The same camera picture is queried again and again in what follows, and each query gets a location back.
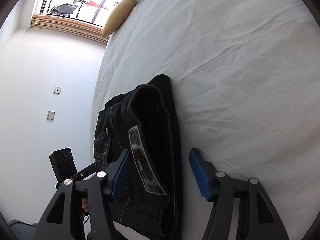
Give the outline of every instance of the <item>metal screw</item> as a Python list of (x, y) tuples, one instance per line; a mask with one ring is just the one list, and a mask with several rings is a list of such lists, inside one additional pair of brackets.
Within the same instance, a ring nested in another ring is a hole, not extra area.
[(63, 183), (64, 185), (70, 185), (72, 183), (72, 179), (65, 179)]
[(99, 171), (99, 172), (97, 173), (97, 177), (98, 177), (98, 178), (103, 178), (104, 176), (106, 176), (106, 173), (105, 173), (104, 171)]
[(251, 183), (251, 184), (258, 184), (258, 182), (259, 182), (259, 181), (258, 181), (256, 178), (251, 178), (251, 179), (250, 179), (250, 183)]
[(226, 174), (223, 171), (217, 171), (216, 176), (219, 178), (223, 178)]

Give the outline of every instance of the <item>orange triangular object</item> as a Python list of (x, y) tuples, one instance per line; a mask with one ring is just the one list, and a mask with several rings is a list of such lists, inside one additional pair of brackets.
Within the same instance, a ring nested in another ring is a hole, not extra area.
[(94, 7), (97, 7), (98, 9), (101, 9), (98, 4), (96, 4), (94, 1), (91, 1), (91, 0), (88, 2), (88, 6), (94, 6)]

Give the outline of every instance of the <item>wall switch plate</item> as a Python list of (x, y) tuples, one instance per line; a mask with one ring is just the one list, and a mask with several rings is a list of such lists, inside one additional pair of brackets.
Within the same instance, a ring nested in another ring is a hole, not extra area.
[(54, 112), (48, 111), (47, 119), (53, 120), (53, 118), (54, 118)]
[(61, 92), (61, 88), (60, 87), (56, 87), (55, 89), (54, 89), (54, 93), (55, 94), (59, 94)]

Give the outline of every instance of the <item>bed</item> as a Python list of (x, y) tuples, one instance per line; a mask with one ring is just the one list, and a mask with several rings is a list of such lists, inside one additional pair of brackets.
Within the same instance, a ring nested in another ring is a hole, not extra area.
[(91, 146), (109, 99), (166, 74), (181, 133), (182, 239), (201, 239), (211, 211), (188, 163), (198, 147), (231, 177), (258, 178), (300, 240), (320, 210), (319, 51), (320, 28), (301, 0), (138, 0), (107, 44)]

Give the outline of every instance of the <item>pillow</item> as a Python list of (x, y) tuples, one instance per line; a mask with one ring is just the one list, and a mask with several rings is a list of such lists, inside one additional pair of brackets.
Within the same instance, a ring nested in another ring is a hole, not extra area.
[(122, 0), (110, 13), (101, 37), (105, 38), (119, 29), (132, 12), (136, 4), (137, 0)]

